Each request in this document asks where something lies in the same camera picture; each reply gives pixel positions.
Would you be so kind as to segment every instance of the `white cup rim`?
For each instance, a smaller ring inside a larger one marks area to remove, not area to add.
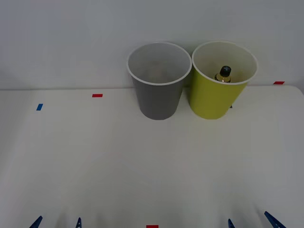
[[[142,47],[144,47],[144,46],[152,45],[152,44],[168,44],[168,45],[175,46],[175,47],[179,48],[180,50],[182,50],[182,51],[187,55],[187,57],[189,58],[190,67],[189,67],[188,71],[187,71],[182,77],[176,79],[175,81],[167,82],[167,83],[152,83],[152,82],[147,82],[147,81],[144,81],[144,80],[142,80],[142,79],[136,77],[136,76],[131,72],[131,70],[130,70],[130,68],[129,68],[129,59],[130,59],[130,56],[131,56],[135,51],[137,51],[138,49],[140,49],[140,48],[142,48]],[[167,85],[171,85],[171,84],[177,83],[177,82],[183,80],[183,79],[190,73],[191,69],[192,69],[192,60],[191,60],[191,57],[190,57],[189,53],[188,53],[185,49],[183,49],[181,46],[178,46],[178,45],[173,44],[173,43],[170,43],[170,42],[152,42],[152,43],[149,43],[149,44],[142,45],[142,46],[140,46],[140,47],[135,48],[135,49],[128,55],[128,58],[127,58],[127,70],[128,70],[128,72],[129,72],[129,74],[130,74],[133,78],[135,78],[137,81],[140,81],[140,82],[142,82],[142,83],[145,83],[145,84],[148,84],[148,85],[152,85],[152,86],[155,86],[155,85],[156,85],[156,86],[162,86],[162,85],[163,85],[163,86],[167,86]]]
[[[255,64],[256,64],[256,67],[257,67],[257,68],[256,68],[256,71],[254,72],[254,74],[253,74],[249,79],[247,79],[247,80],[245,80],[245,81],[242,81],[242,82],[236,82],[236,83],[225,83],[225,82],[220,82],[220,81],[214,80],[214,79],[212,79],[212,78],[206,76],[205,74],[203,74],[203,73],[198,69],[198,67],[195,65],[195,62],[194,62],[194,55],[196,54],[196,52],[197,52],[202,46],[205,46],[205,45],[211,44],[211,43],[227,43],[227,44],[232,44],[232,45],[235,45],[235,46],[237,46],[237,47],[239,47],[239,48],[245,50],[246,52],[248,52],[248,53],[252,56],[252,58],[254,59]],[[232,86],[241,85],[241,84],[244,84],[244,83],[249,82],[250,80],[252,80],[252,79],[256,76],[257,70],[258,70],[257,58],[256,58],[256,57],[255,57],[247,48],[242,47],[242,46],[239,46],[239,45],[237,45],[237,44],[235,44],[235,43],[233,43],[233,42],[230,42],[230,41],[221,41],[221,40],[213,40],[213,41],[209,41],[209,42],[206,42],[206,43],[203,43],[203,44],[197,46],[196,49],[194,50],[194,52],[192,53],[192,64],[193,64],[194,68],[197,70],[197,72],[199,72],[199,74],[202,75],[203,77],[205,77],[206,79],[208,79],[208,80],[210,80],[210,81],[213,81],[213,82],[215,82],[215,83],[219,83],[219,84],[223,84],[223,85],[232,85]]]

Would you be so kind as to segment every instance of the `bottle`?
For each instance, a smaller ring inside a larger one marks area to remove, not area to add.
[[[214,79],[219,82],[231,82],[231,76],[230,76],[231,68],[228,66],[223,66],[219,73],[217,73],[214,76]]]

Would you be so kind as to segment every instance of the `bottle cap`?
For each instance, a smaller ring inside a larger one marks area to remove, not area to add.
[[[220,75],[223,77],[228,77],[230,75],[231,68],[228,66],[223,66],[220,70]]]

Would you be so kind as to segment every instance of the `paper cup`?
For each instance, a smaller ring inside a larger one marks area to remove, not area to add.
[[[257,72],[257,59],[245,48],[231,42],[212,41],[198,46],[192,54],[195,68],[190,107],[204,119],[218,119]],[[214,80],[222,66],[231,67],[231,83]]]
[[[172,43],[152,43],[133,51],[128,57],[127,69],[141,112],[154,120],[172,116],[191,67],[190,55]]]

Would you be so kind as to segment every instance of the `white table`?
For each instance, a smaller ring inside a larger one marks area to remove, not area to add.
[[[103,93],[102,98],[92,94]],[[42,103],[41,111],[36,111]],[[218,120],[185,94],[169,119],[132,89],[0,91],[0,227],[287,228],[304,224],[304,96],[247,87]]]

